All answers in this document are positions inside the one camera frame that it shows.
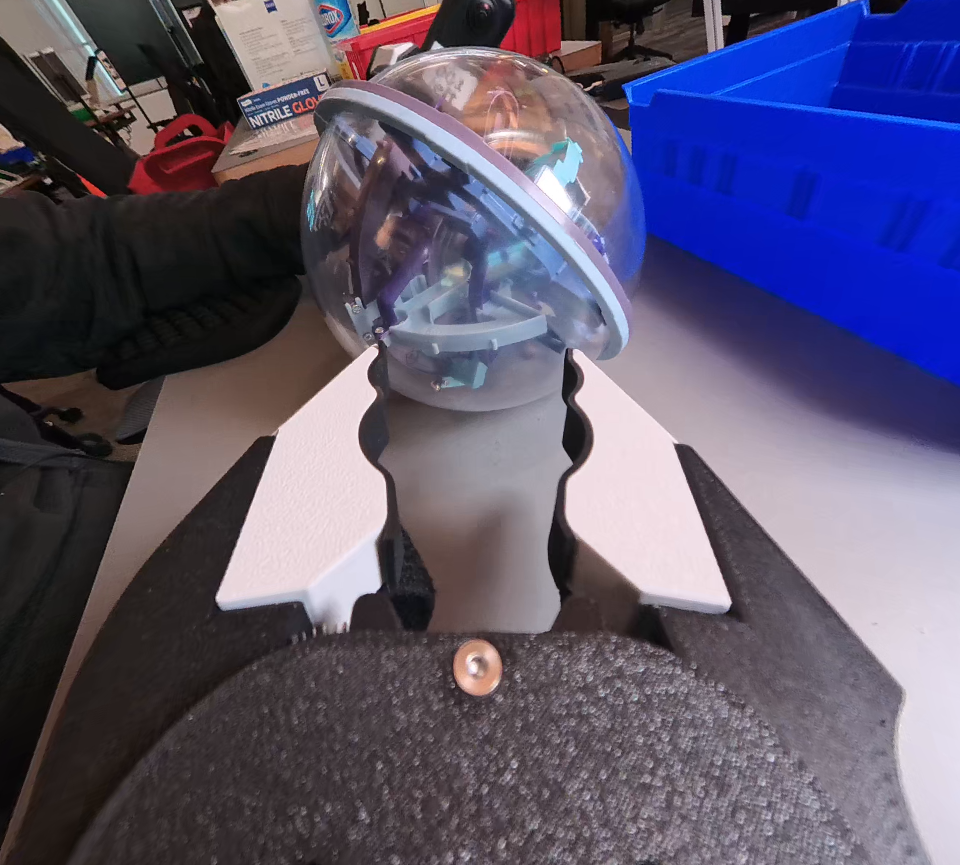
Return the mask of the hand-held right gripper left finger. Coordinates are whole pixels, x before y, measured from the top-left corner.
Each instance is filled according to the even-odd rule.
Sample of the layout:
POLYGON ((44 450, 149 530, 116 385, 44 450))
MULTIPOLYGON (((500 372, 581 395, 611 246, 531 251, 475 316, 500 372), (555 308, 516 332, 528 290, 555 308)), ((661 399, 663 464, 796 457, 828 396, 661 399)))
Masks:
POLYGON ((425 631, 434 585, 400 518, 389 444, 387 356, 365 350, 276 431, 215 600, 224 612, 298 604, 325 631, 386 595, 425 631))

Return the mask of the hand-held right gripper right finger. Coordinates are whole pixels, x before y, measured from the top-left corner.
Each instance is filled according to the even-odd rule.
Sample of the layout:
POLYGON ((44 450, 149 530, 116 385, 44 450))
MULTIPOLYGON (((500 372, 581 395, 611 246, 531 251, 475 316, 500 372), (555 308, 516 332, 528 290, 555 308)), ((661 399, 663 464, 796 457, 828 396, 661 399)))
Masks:
POLYGON ((563 360, 561 445, 548 536, 560 607, 637 634, 666 609, 719 617, 734 605, 673 436, 581 351, 563 360))

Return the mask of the clear maze ball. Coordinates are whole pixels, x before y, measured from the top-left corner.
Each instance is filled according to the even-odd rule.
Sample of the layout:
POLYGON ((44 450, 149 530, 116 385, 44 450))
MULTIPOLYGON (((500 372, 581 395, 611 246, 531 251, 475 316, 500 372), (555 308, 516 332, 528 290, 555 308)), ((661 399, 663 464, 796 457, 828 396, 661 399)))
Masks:
POLYGON ((413 55, 318 101, 301 247, 331 333, 391 391, 484 413, 559 385, 568 352, 628 345, 642 186, 611 119, 495 48, 413 55))

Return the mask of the person's left forearm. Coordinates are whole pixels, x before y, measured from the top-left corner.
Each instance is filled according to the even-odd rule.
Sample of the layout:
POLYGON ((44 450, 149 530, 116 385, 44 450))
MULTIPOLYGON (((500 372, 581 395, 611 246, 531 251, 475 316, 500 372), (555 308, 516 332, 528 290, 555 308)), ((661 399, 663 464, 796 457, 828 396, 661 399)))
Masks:
POLYGON ((94 369, 155 314, 304 273, 307 166, 192 192, 1 200, 1 380, 94 369))

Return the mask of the red plastic bin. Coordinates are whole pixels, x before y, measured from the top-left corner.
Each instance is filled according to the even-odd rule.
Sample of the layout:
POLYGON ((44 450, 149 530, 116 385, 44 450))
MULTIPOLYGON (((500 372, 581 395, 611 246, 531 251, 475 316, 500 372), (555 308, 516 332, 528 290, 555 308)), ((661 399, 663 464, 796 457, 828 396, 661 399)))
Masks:
MULTIPOLYGON (((500 46, 533 59, 560 50, 561 0, 515 0, 515 17, 500 46)), ((345 43, 345 55, 356 79, 366 79, 375 50, 382 45, 412 43, 423 47, 439 5, 393 16, 362 29, 345 43)))

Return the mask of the wipes canister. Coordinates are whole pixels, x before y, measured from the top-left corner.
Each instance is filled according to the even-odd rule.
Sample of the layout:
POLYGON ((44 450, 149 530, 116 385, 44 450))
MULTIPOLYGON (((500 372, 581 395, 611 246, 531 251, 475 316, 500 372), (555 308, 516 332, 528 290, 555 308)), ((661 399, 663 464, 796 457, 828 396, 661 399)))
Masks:
POLYGON ((351 0, 309 0, 318 28, 330 43, 349 42, 361 31, 354 15, 351 0))

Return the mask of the white cardboard box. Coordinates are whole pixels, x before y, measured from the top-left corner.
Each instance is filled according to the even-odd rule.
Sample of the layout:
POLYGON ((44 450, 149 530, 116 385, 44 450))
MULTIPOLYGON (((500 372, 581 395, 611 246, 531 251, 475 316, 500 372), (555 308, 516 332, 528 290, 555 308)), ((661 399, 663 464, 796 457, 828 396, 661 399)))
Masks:
POLYGON ((214 14, 252 91, 331 75, 329 44, 309 0, 234 0, 214 14))

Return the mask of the glove box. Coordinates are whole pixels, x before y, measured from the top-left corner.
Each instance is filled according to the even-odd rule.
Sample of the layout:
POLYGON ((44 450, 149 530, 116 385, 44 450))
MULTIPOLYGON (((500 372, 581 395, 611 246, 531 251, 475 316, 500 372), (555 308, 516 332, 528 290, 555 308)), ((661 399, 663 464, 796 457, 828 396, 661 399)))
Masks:
POLYGON ((331 87, 326 71, 247 92, 236 104, 247 127, 259 133, 312 115, 331 87))

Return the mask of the person's black printed jacket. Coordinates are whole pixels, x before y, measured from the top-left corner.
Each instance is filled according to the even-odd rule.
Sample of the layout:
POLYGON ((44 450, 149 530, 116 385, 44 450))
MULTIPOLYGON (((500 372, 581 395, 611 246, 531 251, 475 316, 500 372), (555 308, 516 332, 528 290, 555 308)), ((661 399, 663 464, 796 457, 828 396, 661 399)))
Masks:
POLYGON ((6 832, 133 465, 68 447, 1 399, 1 830, 6 832))

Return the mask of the red bag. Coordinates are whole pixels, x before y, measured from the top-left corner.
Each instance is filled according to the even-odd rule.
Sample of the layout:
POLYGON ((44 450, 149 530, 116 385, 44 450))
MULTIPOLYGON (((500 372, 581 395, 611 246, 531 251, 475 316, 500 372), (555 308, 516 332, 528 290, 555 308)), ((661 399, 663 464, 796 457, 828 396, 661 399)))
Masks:
POLYGON ((156 134, 151 151, 136 163, 127 189, 134 195, 209 190, 218 186, 213 167, 234 132, 224 122, 179 115, 156 134))

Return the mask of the blue plastic bin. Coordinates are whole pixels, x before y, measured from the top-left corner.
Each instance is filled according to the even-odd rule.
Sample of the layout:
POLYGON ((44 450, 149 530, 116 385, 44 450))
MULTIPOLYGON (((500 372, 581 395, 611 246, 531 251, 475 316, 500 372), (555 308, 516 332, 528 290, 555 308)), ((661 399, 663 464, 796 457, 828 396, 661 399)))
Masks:
POLYGON ((959 0, 846 4, 624 87, 648 232, 959 382, 959 0))

